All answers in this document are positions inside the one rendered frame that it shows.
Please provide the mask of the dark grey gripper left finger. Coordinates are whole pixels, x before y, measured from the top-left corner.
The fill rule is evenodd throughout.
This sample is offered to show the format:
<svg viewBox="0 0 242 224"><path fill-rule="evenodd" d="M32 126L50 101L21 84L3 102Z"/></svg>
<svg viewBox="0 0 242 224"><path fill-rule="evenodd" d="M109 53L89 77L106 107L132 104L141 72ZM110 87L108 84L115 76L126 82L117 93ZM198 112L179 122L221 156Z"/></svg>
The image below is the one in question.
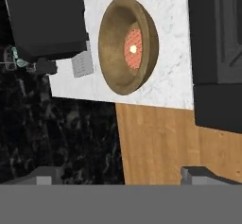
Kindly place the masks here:
<svg viewBox="0 0 242 224"><path fill-rule="evenodd" d="M61 185L63 171L58 166L40 166L30 174L11 181L5 185Z"/></svg>

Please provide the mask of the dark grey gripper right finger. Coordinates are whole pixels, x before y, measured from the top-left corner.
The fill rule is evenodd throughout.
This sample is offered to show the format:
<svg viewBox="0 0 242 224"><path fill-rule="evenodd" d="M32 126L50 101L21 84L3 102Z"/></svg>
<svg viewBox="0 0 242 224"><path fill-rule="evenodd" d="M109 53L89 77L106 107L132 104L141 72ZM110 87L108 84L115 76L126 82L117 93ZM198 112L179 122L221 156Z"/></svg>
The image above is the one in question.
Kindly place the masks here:
<svg viewBox="0 0 242 224"><path fill-rule="evenodd" d="M242 185L242 182L218 176L205 166L183 166L181 185Z"/></svg>

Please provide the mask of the brown wooden bowl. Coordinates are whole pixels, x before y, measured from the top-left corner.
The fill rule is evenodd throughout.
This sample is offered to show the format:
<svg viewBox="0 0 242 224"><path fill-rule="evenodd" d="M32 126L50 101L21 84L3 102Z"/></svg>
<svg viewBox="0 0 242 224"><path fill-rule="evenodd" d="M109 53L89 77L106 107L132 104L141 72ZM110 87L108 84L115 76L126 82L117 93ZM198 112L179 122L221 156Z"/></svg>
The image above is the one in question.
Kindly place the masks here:
<svg viewBox="0 0 242 224"><path fill-rule="evenodd" d="M125 40L132 29L141 30L142 54L137 70L125 60ZM98 58L102 75L119 95L129 95L151 76L158 59L159 37L153 19L136 0L112 0L99 28Z"/></svg>

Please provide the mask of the orange round waffle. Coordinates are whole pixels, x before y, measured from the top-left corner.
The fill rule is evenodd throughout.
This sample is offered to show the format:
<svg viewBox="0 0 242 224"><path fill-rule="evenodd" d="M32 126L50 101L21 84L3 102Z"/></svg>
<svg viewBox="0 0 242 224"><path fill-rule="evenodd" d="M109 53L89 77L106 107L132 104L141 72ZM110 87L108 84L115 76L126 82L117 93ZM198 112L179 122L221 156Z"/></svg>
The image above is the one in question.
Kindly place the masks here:
<svg viewBox="0 0 242 224"><path fill-rule="evenodd" d="M125 39L125 61L129 68L138 69L142 58L142 34L140 29L132 29Z"/></svg>

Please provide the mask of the small grey box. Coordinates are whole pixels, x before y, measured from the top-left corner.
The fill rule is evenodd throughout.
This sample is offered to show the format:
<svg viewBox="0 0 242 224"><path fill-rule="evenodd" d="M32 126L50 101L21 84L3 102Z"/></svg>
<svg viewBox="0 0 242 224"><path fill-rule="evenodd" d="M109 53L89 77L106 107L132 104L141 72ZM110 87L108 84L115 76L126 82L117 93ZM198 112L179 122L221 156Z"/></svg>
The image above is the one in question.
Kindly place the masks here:
<svg viewBox="0 0 242 224"><path fill-rule="evenodd" d="M92 56L89 51L83 51L71 59L75 78L91 75L94 72Z"/></svg>

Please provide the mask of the small teal object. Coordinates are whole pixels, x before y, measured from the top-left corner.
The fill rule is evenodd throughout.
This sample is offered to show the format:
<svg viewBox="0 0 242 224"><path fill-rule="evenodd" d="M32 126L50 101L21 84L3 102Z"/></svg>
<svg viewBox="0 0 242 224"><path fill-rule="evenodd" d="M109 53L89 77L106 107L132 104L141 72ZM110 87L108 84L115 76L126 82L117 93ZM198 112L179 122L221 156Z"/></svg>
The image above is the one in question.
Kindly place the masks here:
<svg viewBox="0 0 242 224"><path fill-rule="evenodd" d="M12 52L13 60L17 64L18 67L23 68L23 67L26 67L28 65L27 61L19 58L17 49L15 47L11 48L11 52Z"/></svg>

